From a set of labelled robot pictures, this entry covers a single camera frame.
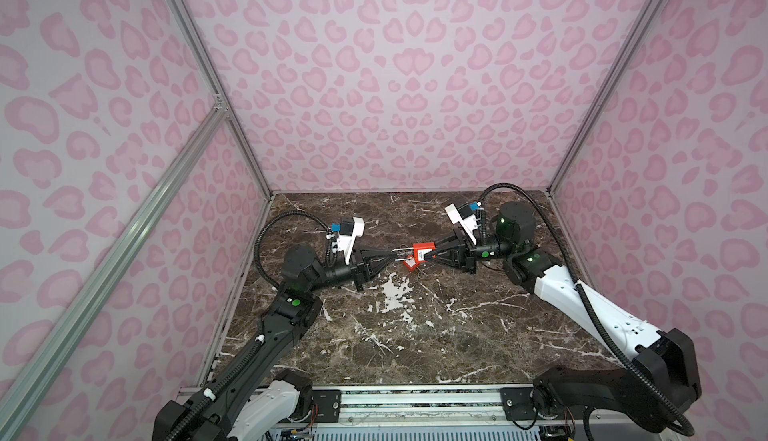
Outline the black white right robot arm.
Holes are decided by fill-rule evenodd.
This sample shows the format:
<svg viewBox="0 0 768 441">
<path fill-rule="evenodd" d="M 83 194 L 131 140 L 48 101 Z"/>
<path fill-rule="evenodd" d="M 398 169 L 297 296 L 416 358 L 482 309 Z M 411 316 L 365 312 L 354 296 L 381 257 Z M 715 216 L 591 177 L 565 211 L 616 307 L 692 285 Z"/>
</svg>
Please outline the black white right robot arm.
<svg viewBox="0 0 768 441">
<path fill-rule="evenodd" d="M 618 361 L 612 369 L 548 369 L 533 382 L 531 414 L 553 419 L 562 411 L 580 408 L 589 418 L 603 409 L 622 413 L 651 433 L 693 435 L 685 413 L 702 389 L 695 346 L 687 335 L 678 329 L 664 331 L 632 315 L 576 279 L 566 261 L 535 243 L 532 206 L 504 204 L 493 230 L 487 228 L 479 202 L 451 204 L 445 212 L 452 234 L 419 260 L 467 273 L 475 272 L 483 261 L 500 261 L 514 285 L 558 309 Z"/>
</svg>

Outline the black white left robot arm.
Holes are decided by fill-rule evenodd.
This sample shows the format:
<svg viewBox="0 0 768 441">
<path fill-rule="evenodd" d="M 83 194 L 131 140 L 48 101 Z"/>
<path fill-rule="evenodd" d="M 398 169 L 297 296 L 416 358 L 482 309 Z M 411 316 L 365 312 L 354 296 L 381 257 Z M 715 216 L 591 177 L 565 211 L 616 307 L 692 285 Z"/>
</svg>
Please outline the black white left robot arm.
<svg viewBox="0 0 768 441">
<path fill-rule="evenodd" d="M 258 440 L 283 420 L 311 420 L 316 410 L 308 378 L 284 370 L 263 392 L 258 387 L 316 321 L 323 305 L 320 290 L 345 283 L 362 288 L 396 257 L 392 251 L 355 248 L 348 260 L 326 266 L 308 245 L 289 249 L 257 335 L 185 402 L 168 402 L 156 415 L 153 439 Z"/>
</svg>

